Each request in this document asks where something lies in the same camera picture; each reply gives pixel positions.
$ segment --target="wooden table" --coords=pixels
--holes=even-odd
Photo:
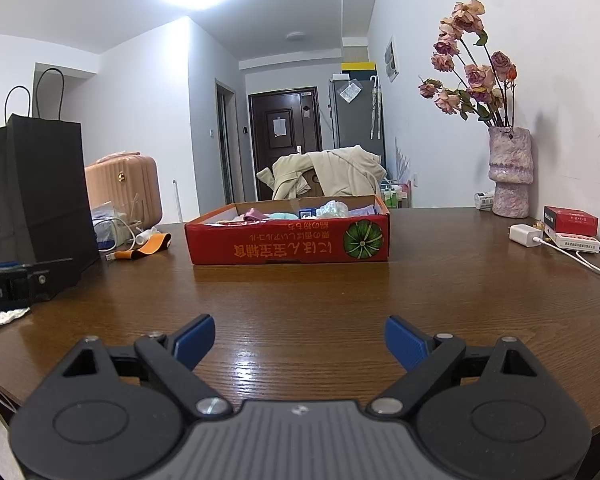
[[[403,373],[382,338],[399,314],[473,345],[519,336],[600,431],[600,278],[510,242],[514,223],[474,209],[396,210],[389,263],[243,267],[193,267],[182,226],[167,226],[169,251],[94,266],[0,328],[0,389],[22,402],[84,335],[128,344],[206,312],[216,344],[196,370],[236,405],[366,403]]]

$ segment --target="bag handle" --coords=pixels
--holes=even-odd
[[[140,152],[117,152],[117,153],[111,153],[111,155],[107,155],[107,156],[103,156],[102,158],[99,158],[93,164],[90,164],[90,166],[95,166],[96,164],[101,164],[103,162],[107,162],[108,160],[112,160],[114,158],[120,158],[121,156],[127,156],[127,155],[140,155]]]
[[[22,86],[22,85],[18,85],[18,86],[14,86],[11,90],[9,90],[9,93],[7,94],[7,98],[4,100],[4,125],[7,125],[7,103],[9,102],[9,97],[11,97],[11,93],[14,90],[17,90],[18,88],[22,88],[27,95],[29,96],[29,108],[27,108],[27,117],[29,117],[31,115],[31,92],[29,92],[29,89]]]
[[[59,121],[60,114],[62,113],[62,101],[64,100],[64,74],[58,68],[55,68],[55,67],[47,68],[40,76],[40,79],[38,79],[38,84],[36,85],[36,91],[34,92],[34,96],[36,98],[36,110],[38,111],[38,118],[40,118],[40,105],[38,104],[38,87],[40,86],[40,81],[42,81],[42,78],[45,76],[45,74],[47,72],[58,72],[60,74],[60,77],[62,78],[62,92],[60,94],[60,105],[58,107],[58,121]]]

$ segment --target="beige jacket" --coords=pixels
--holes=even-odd
[[[360,146],[338,148],[305,155],[281,156],[269,168],[259,172],[258,179],[273,190],[273,200],[295,198],[310,189],[302,174],[314,168],[325,196],[377,195],[386,171],[381,157]]]

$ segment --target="gray ribbed panel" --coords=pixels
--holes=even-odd
[[[197,425],[151,480],[448,480],[406,428],[355,402],[245,402],[230,420]]]

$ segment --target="orange strap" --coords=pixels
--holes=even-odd
[[[171,233],[156,233],[151,235],[147,242],[139,249],[133,251],[116,251],[117,260],[137,260],[150,254],[166,250],[171,245]]]

